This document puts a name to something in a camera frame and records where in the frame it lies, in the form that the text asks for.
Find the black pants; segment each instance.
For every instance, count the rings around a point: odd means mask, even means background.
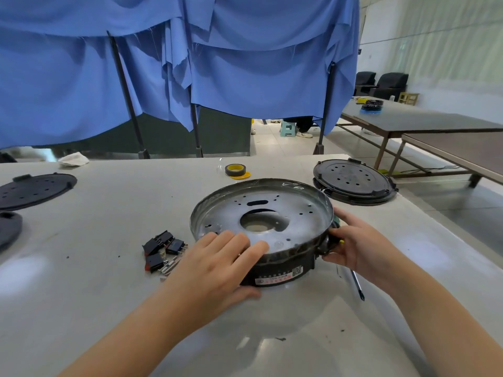
[[[300,133],[306,133],[313,125],[313,117],[294,117],[283,119],[288,123],[295,123]]]

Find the black plastic lid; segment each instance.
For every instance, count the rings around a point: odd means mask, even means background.
[[[356,159],[320,161],[313,174],[314,186],[319,190],[352,205],[380,205],[398,191],[389,177]]]
[[[65,173],[14,177],[12,182],[0,186],[0,210],[19,210],[38,205],[66,193],[75,184],[77,179]]]
[[[13,212],[0,212],[0,251],[9,247],[19,236],[23,218]]]

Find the qr code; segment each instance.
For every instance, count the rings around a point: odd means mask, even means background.
[[[302,273],[302,266],[295,267],[292,270],[292,278],[295,278],[297,275]]]

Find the forearm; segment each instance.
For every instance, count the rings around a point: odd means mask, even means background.
[[[389,291],[440,377],[493,377],[503,349],[440,283],[412,262]]]
[[[182,337],[163,302],[157,291],[59,377],[148,376]]]

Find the right hand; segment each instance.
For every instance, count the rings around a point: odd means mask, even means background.
[[[357,216],[336,207],[333,212],[348,225],[329,229],[331,235],[343,239],[344,243],[339,243],[323,260],[346,266],[389,293],[393,276],[412,261]]]

